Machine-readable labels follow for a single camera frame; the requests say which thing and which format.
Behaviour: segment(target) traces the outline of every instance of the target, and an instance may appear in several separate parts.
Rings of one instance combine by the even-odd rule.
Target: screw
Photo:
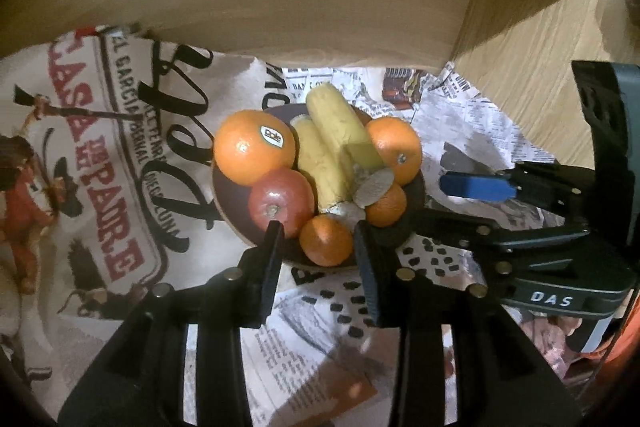
[[[222,272],[222,275],[228,281],[237,281],[242,277],[242,270],[239,269],[237,266],[233,266],[231,268],[227,268],[226,270],[224,270]]]
[[[466,287],[466,290],[478,299],[484,299],[489,292],[489,288],[484,284],[470,284]]]
[[[154,297],[162,298],[166,297],[174,291],[174,287],[171,286],[168,282],[159,282],[153,288],[151,288],[151,293]]]
[[[396,277],[401,281],[409,282],[414,279],[415,272],[411,268],[398,268]]]
[[[499,261],[495,264],[495,270],[500,275],[509,275],[513,271],[513,266],[511,266],[509,261]]]

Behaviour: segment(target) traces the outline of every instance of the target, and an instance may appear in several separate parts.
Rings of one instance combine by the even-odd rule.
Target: orange
[[[405,210],[406,194],[397,183],[391,185],[391,188],[378,201],[364,209],[367,221],[374,227],[388,227],[394,224]]]
[[[290,169],[296,142],[287,124],[247,109],[223,121],[213,141],[213,158],[227,178],[250,187],[273,169]]]
[[[326,214],[307,221],[298,240],[306,256],[319,266],[338,266],[353,251],[351,232]]]
[[[406,185],[420,171],[422,146],[414,128],[404,120],[383,116],[371,120],[367,131],[384,163],[396,177],[396,183]]]

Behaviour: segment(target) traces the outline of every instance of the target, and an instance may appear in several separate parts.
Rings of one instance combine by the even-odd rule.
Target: dark bowl
[[[363,111],[354,108],[358,117],[366,123],[371,120]],[[293,117],[299,114],[308,114],[306,104],[291,103],[287,105],[279,105],[278,107],[270,107],[265,110],[287,125]],[[217,166],[212,170],[213,195],[216,200],[220,214],[226,222],[236,232],[241,239],[248,245],[255,246],[261,243],[264,238],[264,232],[251,220],[248,210],[249,193],[251,187],[242,187],[235,184],[227,178]],[[425,191],[424,178],[422,173],[418,175],[409,184],[402,187],[406,194],[406,211],[402,217],[390,227],[380,229],[373,227],[374,235],[379,245],[388,248],[397,248],[404,243],[412,232],[410,223],[410,214],[424,207]],[[314,266],[318,265],[311,262],[300,248],[297,239],[286,239],[284,244],[283,258],[286,263],[295,264],[297,266]],[[349,258],[337,267],[356,266],[355,256],[351,254]]]

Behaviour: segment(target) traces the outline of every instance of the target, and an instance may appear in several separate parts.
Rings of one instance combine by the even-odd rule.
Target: black dots
[[[354,339],[361,339],[364,336],[364,331],[360,328],[356,328],[355,326],[349,326],[349,331],[347,334]]]
[[[311,273],[308,270],[301,270],[300,268],[292,268],[291,276],[293,280],[296,282],[296,286],[300,286],[302,284],[307,284],[313,282],[317,279],[321,279],[324,277],[323,272]]]

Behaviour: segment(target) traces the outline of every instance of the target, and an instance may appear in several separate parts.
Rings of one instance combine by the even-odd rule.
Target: red apple
[[[269,171],[251,188],[249,215],[261,230],[267,230],[269,222],[276,220],[282,223],[285,237],[298,237],[315,211],[313,189],[298,171]]]

